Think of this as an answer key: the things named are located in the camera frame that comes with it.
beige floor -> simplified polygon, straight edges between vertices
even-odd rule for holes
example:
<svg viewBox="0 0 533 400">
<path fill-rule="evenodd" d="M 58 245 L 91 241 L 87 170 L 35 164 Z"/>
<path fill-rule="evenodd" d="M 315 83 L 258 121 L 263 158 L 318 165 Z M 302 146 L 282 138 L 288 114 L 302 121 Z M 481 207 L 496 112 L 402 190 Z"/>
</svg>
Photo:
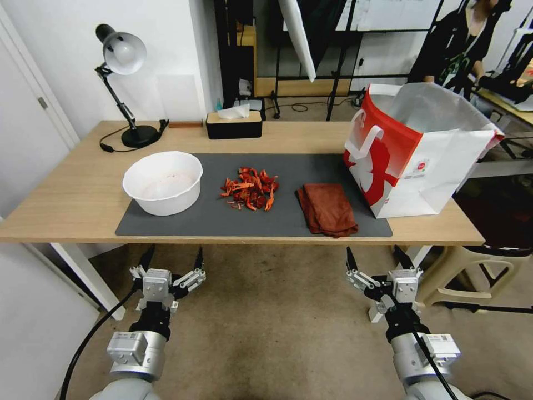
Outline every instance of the beige floor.
<svg viewBox="0 0 533 400">
<path fill-rule="evenodd" d="M 119 296 L 144 245 L 93 259 Z M 354 248 L 362 270 L 384 273 L 386 247 Z M 187 271 L 197 246 L 159 245 L 151 267 Z M 167 362 L 155 388 L 162 399 L 401 399 L 403 390 L 385 339 L 370 324 L 370 304 L 344 280 L 345 249 L 326 246 L 205 246 L 207 281 L 180 302 L 171 323 Z M 531 305 L 533 272 L 524 270 L 502 304 Z M 111 365 L 105 348 L 114 330 L 138 318 L 139 295 L 123 321 L 106 323 L 73 376 L 70 399 L 102 389 Z M 451 380 L 465 393 L 497 391 L 531 398 L 533 318 L 519 314 L 424 310 L 434 333 L 451 333 L 462 350 Z"/>
<path fill-rule="evenodd" d="M 280 97 L 278 104 L 280 105 L 280 118 L 277 121 L 325 121 L 328 115 L 328 106 L 326 105 L 326 97 Z M 291 108 L 291 104 L 294 103 L 317 103 L 319 104 L 306 104 L 309 109 L 305 112 L 297 112 Z M 351 105 L 348 97 L 335 97 L 335 103 L 333 111 L 331 113 L 332 121 L 350 121 L 358 110 Z M 265 108 L 273 107 L 274 102 L 270 99 L 265 99 Z M 296 107 L 296 109 L 302 110 L 304 107 Z M 266 110 L 267 121 L 276 121 L 273 118 L 275 108 Z"/>
</svg>

white bowl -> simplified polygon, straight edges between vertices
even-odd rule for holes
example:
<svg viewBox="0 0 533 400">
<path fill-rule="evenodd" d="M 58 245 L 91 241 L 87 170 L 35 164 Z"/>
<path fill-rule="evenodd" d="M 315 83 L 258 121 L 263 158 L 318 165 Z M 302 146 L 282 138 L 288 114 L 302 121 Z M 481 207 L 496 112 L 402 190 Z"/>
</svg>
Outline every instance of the white bowl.
<svg viewBox="0 0 533 400">
<path fill-rule="evenodd" d="M 147 213 L 167 216 L 194 204 L 200 195 L 200 160 L 178 151 L 141 158 L 124 174 L 124 191 Z"/>
</svg>

folded cloth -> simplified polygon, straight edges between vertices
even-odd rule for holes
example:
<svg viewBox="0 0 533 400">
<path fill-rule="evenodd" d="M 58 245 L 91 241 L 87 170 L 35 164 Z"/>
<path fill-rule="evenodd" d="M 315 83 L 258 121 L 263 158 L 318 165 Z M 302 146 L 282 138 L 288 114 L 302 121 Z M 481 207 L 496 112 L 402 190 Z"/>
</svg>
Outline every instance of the folded cloth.
<svg viewBox="0 0 533 400">
<path fill-rule="evenodd" d="M 358 231 L 354 212 L 341 185 L 305 184 L 297 194 L 311 233 L 343 237 Z"/>
</svg>

black lamp base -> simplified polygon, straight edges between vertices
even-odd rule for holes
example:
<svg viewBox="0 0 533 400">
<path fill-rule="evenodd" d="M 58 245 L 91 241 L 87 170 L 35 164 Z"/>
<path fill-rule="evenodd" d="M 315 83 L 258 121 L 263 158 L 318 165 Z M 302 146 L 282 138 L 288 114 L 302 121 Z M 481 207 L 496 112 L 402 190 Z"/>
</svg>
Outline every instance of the black lamp base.
<svg viewBox="0 0 533 400">
<path fill-rule="evenodd" d="M 131 128 L 122 134 L 122 143 L 127 147 L 139 148 L 156 142 L 161 135 L 154 127 L 141 125 L 137 127 L 137 133 Z"/>
</svg>

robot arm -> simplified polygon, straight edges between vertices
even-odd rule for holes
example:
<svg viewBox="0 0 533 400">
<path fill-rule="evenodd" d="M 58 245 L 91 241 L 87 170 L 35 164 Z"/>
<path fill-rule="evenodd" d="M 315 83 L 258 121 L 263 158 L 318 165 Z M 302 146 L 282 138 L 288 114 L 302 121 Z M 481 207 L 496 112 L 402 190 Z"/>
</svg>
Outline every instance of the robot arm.
<svg viewBox="0 0 533 400">
<path fill-rule="evenodd" d="M 468 399 L 444 380 L 444 376 L 450 375 L 450 365 L 461 354 L 452 336 L 430 334 L 416 312 L 414 301 L 422 271 L 395 246 L 394 253 L 402 269 L 369 277 L 357 268 L 351 249 L 347 247 L 346 251 L 346 280 L 374 300 L 378 312 L 387 320 L 386 337 L 393 347 L 394 367 L 407 394 L 404 400 Z"/>
<path fill-rule="evenodd" d="M 113 360 L 111 374 L 119 379 L 90 400 L 159 400 L 153 393 L 152 382 L 163 373 L 170 317 L 178 309 L 178 300 L 205 282 L 206 275 L 201 247 L 194 268 L 184 276 L 172 275 L 166 269 L 145 271 L 143 265 L 148 265 L 152 254 L 130 268 L 134 280 L 142 280 L 143 297 L 137 305 L 140 318 L 128 332 L 115 332 L 107 347 L 107 354 Z"/>
</svg>

